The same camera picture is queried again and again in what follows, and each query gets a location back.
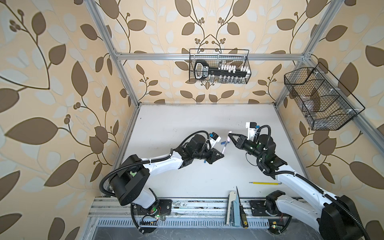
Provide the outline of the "pink pen cap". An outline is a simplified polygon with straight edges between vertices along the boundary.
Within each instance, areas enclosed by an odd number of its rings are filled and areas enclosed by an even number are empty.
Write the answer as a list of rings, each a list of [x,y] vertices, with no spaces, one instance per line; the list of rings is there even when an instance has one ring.
[[[227,143],[230,143],[231,142],[231,138],[230,138],[230,134],[232,133],[232,131],[229,131],[228,133],[228,137],[227,137]]]

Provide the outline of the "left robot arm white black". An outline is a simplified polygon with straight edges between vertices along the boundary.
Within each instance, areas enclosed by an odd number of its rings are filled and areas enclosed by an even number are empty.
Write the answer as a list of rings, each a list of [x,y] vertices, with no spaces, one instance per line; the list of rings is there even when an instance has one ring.
[[[99,189],[105,196],[117,198],[121,206],[130,207],[133,224],[141,234],[151,233],[160,219],[171,214],[172,200],[160,200],[146,187],[148,179],[187,167],[194,160],[213,164],[224,157],[214,147],[220,140],[215,132],[197,131],[167,155],[148,159],[131,155],[102,178]]]

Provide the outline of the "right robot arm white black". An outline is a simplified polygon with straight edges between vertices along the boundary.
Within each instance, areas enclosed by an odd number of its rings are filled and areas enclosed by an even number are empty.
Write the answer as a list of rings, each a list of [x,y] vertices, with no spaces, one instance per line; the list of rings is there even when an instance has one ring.
[[[370,239],[350,198],[338,197],[322,189],[276,155],[270,126],[249,128],[248,131],[248,136],[229,133],[228,137],[236,148],[257,159],[255,166],[264,175],[286,185],[304,199],[300,202],[282,191],[274,191],[266,197],[269,215],[290,215],[312,227],[324,240]]]

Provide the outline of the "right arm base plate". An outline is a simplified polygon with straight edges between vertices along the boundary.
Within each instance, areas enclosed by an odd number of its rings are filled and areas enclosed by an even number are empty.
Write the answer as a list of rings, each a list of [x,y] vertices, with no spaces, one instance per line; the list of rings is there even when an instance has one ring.
[[[249,202],[253,217],[277,217],[279,218],[282,213],[276,208],[270,208],[270,204],[266,200],[251,200]]]

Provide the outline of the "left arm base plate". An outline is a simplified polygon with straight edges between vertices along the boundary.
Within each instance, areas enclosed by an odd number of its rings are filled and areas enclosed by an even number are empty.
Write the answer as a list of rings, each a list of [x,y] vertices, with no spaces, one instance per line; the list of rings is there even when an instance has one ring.
[[[169,216],[172,211],[171,199],[156,200],[148,209],[140,205],[132,204],[133,210],[140,216]]]

